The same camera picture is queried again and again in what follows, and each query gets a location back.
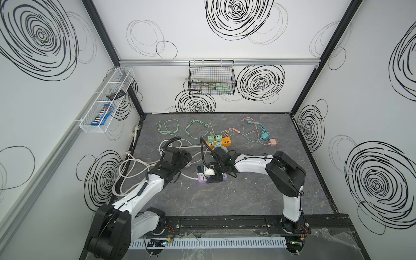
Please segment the purple power strip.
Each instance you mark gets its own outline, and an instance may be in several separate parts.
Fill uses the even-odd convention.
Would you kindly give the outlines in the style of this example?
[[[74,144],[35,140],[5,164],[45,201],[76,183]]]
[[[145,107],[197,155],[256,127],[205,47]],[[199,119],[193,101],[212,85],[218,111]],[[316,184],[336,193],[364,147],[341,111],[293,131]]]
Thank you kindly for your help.
[[[197,179],[199,183],[221,183],[227,180],[227,175],[224,174],[203,174],[198,173]]]

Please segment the green charger plug with cable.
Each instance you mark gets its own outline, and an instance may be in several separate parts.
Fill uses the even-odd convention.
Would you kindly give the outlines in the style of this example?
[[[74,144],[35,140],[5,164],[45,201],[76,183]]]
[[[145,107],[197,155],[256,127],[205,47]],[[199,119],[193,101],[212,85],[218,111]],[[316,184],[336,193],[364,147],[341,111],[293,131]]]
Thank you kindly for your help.
[[[185,133],[186,135],[194,140],[197,140],[197,137],[193,136],[189,132],[189,128],[191,128],[195,124],[200,124],[206,129],[206,133],[202,135],[202,137],[207,138],[207,141],[216,141],[216,135],[212,126],[212,123],[210,122],[203,122],[201,120],[194,119],[188,125],[185,127]],[[180,123],[178,119],[170,119],[167,121],[159,121],[157,123],[157,130],[158,133],[162,135],[170,135],[173,137],[177,136],[177,133],[179,132]]]

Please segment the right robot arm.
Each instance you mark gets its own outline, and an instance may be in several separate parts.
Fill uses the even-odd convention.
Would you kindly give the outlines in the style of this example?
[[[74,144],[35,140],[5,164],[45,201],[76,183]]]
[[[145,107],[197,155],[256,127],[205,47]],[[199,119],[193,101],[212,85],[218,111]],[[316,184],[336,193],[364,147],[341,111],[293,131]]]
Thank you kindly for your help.
[[[301,227],[301,197],[306,172],[282,151],[272,155],[252,156],[236,153],[233,156],[217,149],[211,153],[213,161],[203,161],[204,174],[208,182],[219,181],[222,175],[237,173],[258,173],[270,177],[283,196],[283,213],[281,225],[288,234],[294,234]]]

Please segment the orange power strip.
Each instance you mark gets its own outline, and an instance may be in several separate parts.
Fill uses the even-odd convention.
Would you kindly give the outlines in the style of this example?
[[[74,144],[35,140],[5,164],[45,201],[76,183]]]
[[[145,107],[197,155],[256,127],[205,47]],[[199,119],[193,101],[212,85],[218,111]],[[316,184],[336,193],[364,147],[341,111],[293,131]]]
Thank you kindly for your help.
[[[208,141],[206,141],[206,144],[213,150],[216,147],[228,147],[231,145],[231,139],[229,137],[226,138],[222,138],[222,140],[220,142],[217,141],[213,141],[211,143],[209,143]]]

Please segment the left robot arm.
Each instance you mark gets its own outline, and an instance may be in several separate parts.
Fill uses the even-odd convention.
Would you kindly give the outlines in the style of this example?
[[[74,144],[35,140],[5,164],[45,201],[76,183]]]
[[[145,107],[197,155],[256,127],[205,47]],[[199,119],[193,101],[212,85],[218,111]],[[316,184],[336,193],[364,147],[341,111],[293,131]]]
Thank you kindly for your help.
[[[97,209],[80,259],[92,254],[102,260],[121,260],[131,242],[148,232],[162,232],[163,212],[142,209],[191,161],[192,156],[185,149],[165,147],[160,160],[130,193],[112,205],[104,204]]]

